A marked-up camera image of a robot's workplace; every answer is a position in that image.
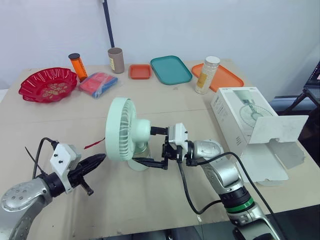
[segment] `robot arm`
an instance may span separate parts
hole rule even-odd
[[[35,217],[63,192],[70,193],[78,185],[88,195],[93,190],[84,175],[94,170],[106,155],[96,154],[79,162],[81,155],[72,145],[58,144],[50,160],[54,170],[35,179],[11,187],[1,199],[0,240],[25,240]]]
[[[189,141],[188,132],[182,123],[168,128],[151,127],[151,135],[165,135],[162,146],[163,161],[136,158],[148,167],[168,169],[168,159],[189,167],[200,165],[211,186],[220,196],[226,214],[236,226],[233,235],[238,240],[280,240],[277,232],[244,186],[235,164],[225,156],[206,163],[223,153],[219,143],[212,140]]]

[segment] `red wire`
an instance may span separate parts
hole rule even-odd
[[[94,146],[94,145],[97,145],[98,143],[101,143],[103,140],[105,140],[106,138],[104,137],[102,140],[100,140],[100,141],[96,141],[96,142],[94,142],[94,143],[92,143],[92,144],[90,144],[90,145],[87,145],[87,146],[85,146],[84,147],[84,149],[88,149],[88,148],[91,148],[92,146]]]

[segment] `fan box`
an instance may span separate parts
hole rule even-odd
[[[240,157],[252,181],[282,184],[289,179],[286,169],[304,162],[297,141],[307,115],[278,116],[256,87],[219,88],[211,107],[229,150]]]

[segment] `orange tray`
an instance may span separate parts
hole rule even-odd
[[[204,64],[201,63],[193,66],[191,69],[191,72],[197,78],[200,76],[203,65]],[[242,81],[239,77],[234,75],[228,69],[219,65],[215,75],[213,76],[210,88],[212,91],[216,92],[218,88],[243,87],[244,85],[244,81]]]
[[[149,64],[132,64],[129,67],[129,75],[132,79],[149,79],[151,67]]]

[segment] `teal tray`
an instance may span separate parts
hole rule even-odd
[[[160,82],[167,85],[190,82],[192,74],[177,56],[163,56],[151,60],[151,67]]]

